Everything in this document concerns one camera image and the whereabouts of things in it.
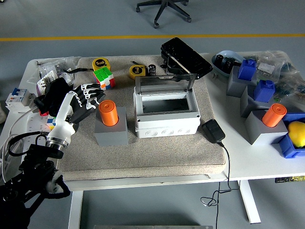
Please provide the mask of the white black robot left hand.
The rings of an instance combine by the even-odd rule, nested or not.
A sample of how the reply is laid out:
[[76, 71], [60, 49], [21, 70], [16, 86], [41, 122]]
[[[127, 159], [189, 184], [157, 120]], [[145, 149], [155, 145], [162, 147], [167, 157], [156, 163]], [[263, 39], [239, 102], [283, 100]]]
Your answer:
[[81, 84], [69, 91], [59, 108], [55, 127], [47, 136], [46, 145], [67, 147], [79, 122], [95, 112], [104, 98], [104, 90], [98, 83]]

